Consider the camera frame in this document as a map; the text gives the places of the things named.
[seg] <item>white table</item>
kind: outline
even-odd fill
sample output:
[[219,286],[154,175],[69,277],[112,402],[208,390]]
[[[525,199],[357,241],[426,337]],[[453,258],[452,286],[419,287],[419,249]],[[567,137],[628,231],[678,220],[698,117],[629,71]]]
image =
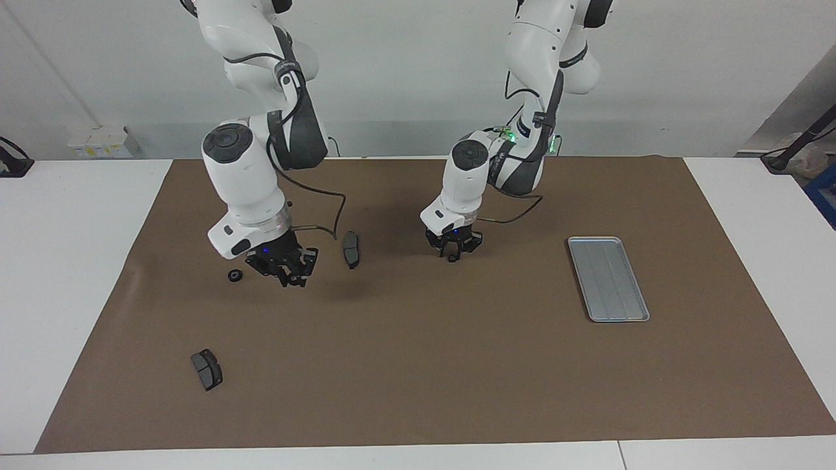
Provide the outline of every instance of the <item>white table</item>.
[[[836,232],[792,178],[759,161],[687,164],[836,416]],[[0,453],[34,449],[169,165],[39,162],[22,180],[0,181]],[[10,470],[113,467],[831,470],[836,437],[0,457]]]

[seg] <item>black joint cap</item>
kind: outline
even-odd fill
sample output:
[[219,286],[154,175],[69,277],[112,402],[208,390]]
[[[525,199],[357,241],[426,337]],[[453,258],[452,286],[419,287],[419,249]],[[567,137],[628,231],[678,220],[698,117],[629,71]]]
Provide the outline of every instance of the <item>black joint cap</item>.
[[487,147],[477,140],[462,140],[452,151],[453,163],[463,171],[470,171],[485,164]]
[[218,163],[234,163],[250,145],[252,131],[245,125],[219,125],[203,140],[203,153]]

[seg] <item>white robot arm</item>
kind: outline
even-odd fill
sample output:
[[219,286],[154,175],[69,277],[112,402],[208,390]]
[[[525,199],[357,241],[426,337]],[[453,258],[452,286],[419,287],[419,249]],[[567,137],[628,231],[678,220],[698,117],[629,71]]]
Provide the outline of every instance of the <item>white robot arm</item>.
[[291,0],[181,3],[223,55],[229,80],[267,111],[226,121],[203,141],[206,170],[229,209],[209,231],[212,246],[227,259],[245,253],[247,264],[282,285],[304,286],[318,251],[298,244],[274,167],[311,168],[328,154],[306,85],[319,70],[316,56],[294,43],[279,20]]
[[599,28],[618,0],[517,0],[505,60],[526,93],[516,129],[474,132],[447,159],[440,196],[421,213],[430,245],[444,254],[454,243],[472,252],[482,235],[472,231],[487,183],[513,196],[529,194],[543,174],[553,144],[563,92],[585,95],[597,83],[600,65],[589,53],[588,29]]

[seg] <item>silver tray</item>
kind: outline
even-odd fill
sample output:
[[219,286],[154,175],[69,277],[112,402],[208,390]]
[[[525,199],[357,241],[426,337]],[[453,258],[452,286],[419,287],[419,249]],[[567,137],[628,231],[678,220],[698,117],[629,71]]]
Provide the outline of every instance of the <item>silver tray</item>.
[[650,319],[620,239],[572,237],[568,245],[587,313],[593,321],[623,323]]

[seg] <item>brown paper mat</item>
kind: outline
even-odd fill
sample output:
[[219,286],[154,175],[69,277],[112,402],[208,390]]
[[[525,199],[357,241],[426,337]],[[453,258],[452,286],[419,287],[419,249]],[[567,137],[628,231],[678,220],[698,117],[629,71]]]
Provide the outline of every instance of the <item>brown paper mat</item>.
[[[564,158],[543,204],[449,264],[418,218],[442,161],[328,161],[296,176],[346,192],[349,271],[327,235],[306,289],[219,258],[226,208],[177,161],[37,452],[836,434],[836,424],[681,160]],[[296,223],[337,202],[283,183]],[[488,193],[483,214],[525,202]],[[652,314],[587,320],[565,241],[624,240]],[[224,383],[190,362],[210,348]]]

